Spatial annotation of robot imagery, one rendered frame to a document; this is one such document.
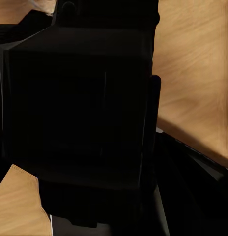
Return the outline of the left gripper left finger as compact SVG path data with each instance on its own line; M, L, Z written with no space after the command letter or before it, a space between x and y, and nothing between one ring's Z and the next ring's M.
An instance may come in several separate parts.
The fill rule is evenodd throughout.
M9 171L11 165L13 163L3 159L2 155L2 135L0 135L0 184L3 181L4 177L6 176L7 172Z

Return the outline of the digital camera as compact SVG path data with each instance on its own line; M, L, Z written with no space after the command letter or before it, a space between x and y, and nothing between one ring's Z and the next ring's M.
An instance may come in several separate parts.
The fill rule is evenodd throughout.
M1 157L38 178L47 214L126 224L154 150L159 0L57 0L0 24Z

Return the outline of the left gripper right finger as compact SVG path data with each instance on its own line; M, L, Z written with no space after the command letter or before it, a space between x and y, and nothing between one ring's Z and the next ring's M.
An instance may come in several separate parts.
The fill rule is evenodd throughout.
M164 134L151 159L170 236L228 236L228 191Z

